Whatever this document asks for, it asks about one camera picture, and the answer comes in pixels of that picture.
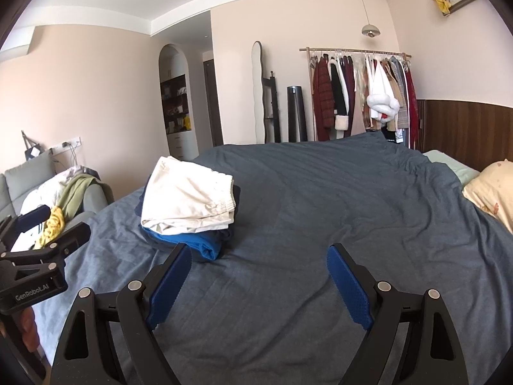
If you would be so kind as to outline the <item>person's left hand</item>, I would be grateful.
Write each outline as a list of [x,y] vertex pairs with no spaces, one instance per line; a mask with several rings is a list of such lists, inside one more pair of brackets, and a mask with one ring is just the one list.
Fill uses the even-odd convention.
[[40,345],[40,338],[38,335],[35,313],[32,307],[24,309],[19,314],[18,329],[21,332],[23,343],[28,351],[31,353],[36,352]]

